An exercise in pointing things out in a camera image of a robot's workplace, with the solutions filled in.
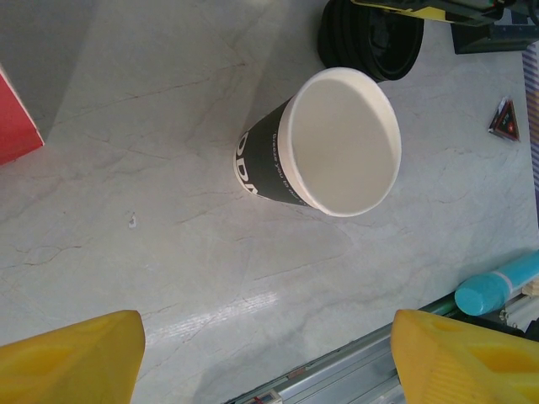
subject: paper cup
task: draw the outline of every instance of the paper cup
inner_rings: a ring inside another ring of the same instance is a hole
[[[367,75],[318,73],[240,138],[234,172],[251,194],[360,215],[395,183],[402,148],[389,100]]]

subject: gray marble countertop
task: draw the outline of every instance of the gray marble countertop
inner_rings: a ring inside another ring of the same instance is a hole
[[[0,58],[51,126],[0,167],[0,344],[136,309],[133,402],[221,402],[537,247],[520,53],[455,56],[450,26],[427,23],[414,69],[382,84],[395,187],[339,219],[253,197],[232,172],[242,132],[323,68],[323,0],[56,3],[76,18],[45,41],[55,71],[13,69],[31,47]],[[21,41],[54,34],[40,12]],[[486,131],[503,96],[521,143]]]

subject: marble surface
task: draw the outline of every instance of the marble surface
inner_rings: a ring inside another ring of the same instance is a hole
[[[38,9],[2,55],[47,142],[0,167],[0,344],[136,309],[133,402],[221,402],[537,247],[520,54],[455,56],[444,24],[382,84],[403,164],[381,205],[339,219],[241,189],[240,134],[323,68],[324,3]],[[520,144],[485,129],[505,95]]]

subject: small triangular object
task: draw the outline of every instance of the small triangular object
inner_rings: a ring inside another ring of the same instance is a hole
[[[518,141],[520,139],[519,127],[516,124],[515,106],[512,99],[502,99],[488,131],[510,141]]]

